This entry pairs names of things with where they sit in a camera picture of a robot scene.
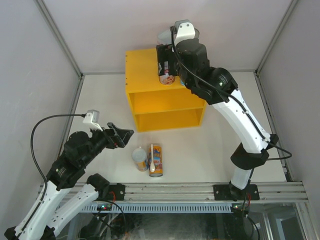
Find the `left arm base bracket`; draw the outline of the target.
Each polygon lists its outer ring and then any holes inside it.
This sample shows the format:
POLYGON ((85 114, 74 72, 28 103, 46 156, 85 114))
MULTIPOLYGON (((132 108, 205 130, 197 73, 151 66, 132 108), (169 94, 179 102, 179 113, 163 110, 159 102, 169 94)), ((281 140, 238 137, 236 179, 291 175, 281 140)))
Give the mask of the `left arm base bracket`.
POLYGON ((99 191, 97 201, 123 201, 125 198, 126 186, 121 183, 110 184, 102 191, 99 191))

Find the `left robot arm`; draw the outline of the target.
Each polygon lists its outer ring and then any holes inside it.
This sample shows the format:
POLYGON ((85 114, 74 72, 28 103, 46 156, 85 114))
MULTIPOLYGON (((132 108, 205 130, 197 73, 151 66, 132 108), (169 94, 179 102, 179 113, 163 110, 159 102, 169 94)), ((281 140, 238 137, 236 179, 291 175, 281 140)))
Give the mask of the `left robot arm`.
POLYGON ((91 130, 91 136, 84 131, 70 135, 28 214, 19 225, 5 231, 8 240, 53 240, 83 207, 109 196, 109 181, 95 173, 73 198, 57 209, 96 156, 104 149, 124 148, 134 134, 133 130, 118 128, 112 122, 107 126, 91 130))

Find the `gold rectangular tin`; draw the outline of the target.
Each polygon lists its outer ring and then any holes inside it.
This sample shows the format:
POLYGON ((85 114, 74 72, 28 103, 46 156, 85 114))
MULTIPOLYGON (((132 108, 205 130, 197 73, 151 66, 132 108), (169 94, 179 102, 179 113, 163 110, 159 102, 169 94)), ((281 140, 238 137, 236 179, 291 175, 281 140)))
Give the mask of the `gold rectangular tin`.
POLYGON ((184 82, 184 80, 181 78, 180 79, 180 84, 182 85, 182 86, 186 86, 186 84, 185 84, 185 82, 184 82))

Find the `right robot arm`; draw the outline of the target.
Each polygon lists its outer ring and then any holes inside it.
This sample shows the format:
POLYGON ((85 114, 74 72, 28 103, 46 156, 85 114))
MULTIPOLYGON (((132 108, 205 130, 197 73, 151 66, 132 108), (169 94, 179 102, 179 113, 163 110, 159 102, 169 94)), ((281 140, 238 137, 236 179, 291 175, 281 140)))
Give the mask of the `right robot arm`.
POLYGON ((252 115, 231 73, 210 66, 207 49, 198 38, 177 45, 159 44, 156 55, 158 76, 179 77, 192 94, 214 107, 238 135, 240 144, 230 157, 234 173, 221 193, 223 199, 245 199, 254 169, 266 163, 268 150, 276 146, 279 137, 266 132, 252 115))

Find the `white lidded pink can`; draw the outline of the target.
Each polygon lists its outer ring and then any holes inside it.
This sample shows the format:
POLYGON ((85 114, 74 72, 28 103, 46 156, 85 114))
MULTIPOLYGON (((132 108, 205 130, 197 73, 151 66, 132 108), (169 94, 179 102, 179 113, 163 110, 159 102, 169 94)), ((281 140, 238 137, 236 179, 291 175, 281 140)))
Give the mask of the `white lidded pink can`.
POLYGON ((157 43, 159 45, 170 45, 172 43, 171 30, 166 29, 165 31, 159 33, 157 35, 157 43))

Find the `aluminium mounting rail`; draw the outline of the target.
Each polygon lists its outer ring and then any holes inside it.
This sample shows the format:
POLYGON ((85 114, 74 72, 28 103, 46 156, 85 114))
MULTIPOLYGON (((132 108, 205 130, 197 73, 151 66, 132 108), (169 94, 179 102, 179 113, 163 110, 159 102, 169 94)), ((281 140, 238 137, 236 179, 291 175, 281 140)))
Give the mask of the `aluminium mounting rail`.
MULTIPOLYGON (((218 183, 122 183, 125 185, 124 202, 227 202, 215 200, 213 185, 218 183)), ((262 203, 307 202, 308 197, 302 182, 258 182, 262 203)))

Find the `red white labelled can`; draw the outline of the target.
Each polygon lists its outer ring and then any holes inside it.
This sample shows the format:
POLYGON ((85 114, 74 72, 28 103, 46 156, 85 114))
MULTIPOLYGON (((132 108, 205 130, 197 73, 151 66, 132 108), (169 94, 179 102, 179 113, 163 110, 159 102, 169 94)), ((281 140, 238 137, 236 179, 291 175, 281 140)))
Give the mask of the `red white labelled can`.
POLYGON ((165 86, 172 85, 175 82, 175 76, 164 74, 159 77, 159 81, 165 86))

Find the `yellow wooden shelf cabinet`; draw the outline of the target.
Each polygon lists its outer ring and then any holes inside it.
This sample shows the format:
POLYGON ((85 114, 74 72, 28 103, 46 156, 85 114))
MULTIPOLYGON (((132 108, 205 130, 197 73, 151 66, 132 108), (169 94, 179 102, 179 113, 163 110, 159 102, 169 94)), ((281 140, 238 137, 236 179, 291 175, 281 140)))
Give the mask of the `yellow wooden shelf cabinet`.
POLYGON ((125 93, 138 132, 198 127, 207 106, 178 77, 160 82, 154 48, 125 53, 125 93))

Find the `white lidded yellow can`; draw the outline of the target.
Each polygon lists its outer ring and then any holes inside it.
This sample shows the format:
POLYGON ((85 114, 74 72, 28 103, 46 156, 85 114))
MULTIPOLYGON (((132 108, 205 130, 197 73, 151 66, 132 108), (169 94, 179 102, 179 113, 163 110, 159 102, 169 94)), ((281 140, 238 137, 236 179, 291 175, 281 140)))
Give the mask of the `white lidded yellow can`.
POLYGON ((147 153, 143 148, 138 147, 135 150, 133 150, 131 157, 132 157, 132 160, 133 160, 136 168, 139 171, 144 172, 144 171, 148 170, 149 163, 148 163, 148 159, 147 159, 147 153))

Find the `black cylindrical can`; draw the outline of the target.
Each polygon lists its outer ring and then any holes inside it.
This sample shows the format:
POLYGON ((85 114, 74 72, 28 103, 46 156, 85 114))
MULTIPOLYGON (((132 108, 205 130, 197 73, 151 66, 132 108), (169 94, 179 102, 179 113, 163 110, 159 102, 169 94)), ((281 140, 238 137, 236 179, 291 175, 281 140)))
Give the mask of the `black cylindrical can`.
POLYGON ((198 39, 200 36, 200 32, 197 28, 195 28, 194 31, 195 31, 194 38, 198 39))

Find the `orange can with spoon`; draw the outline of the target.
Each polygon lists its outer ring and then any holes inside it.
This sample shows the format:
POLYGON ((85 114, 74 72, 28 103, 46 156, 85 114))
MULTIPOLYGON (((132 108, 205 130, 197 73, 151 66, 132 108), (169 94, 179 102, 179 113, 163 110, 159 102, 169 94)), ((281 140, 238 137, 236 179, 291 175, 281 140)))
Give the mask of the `orange can with spoon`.
POLYGON ((148 161, 149 161, 149 176, 153 178, 158 178, 163 176, 163 156, 162 156, 162 147, 159 145, 153 144, 153 156, 154 156, 154 165, 155 171, 150 171, 150 160, 151 160, 151 147, 148 151, 148 161))

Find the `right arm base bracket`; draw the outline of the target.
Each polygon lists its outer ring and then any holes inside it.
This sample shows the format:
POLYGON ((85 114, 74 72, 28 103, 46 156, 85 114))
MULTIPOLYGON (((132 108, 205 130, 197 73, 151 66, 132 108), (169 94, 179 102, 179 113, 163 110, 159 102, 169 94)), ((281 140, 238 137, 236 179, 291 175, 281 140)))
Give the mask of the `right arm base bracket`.
POLYGON ((248 184, 244 189, 238 189, 231 183, 214 184, 213 193, 216 201, 240 201, 249 196, 251 200, 260 200, 259 190, 256 184, 248 184))

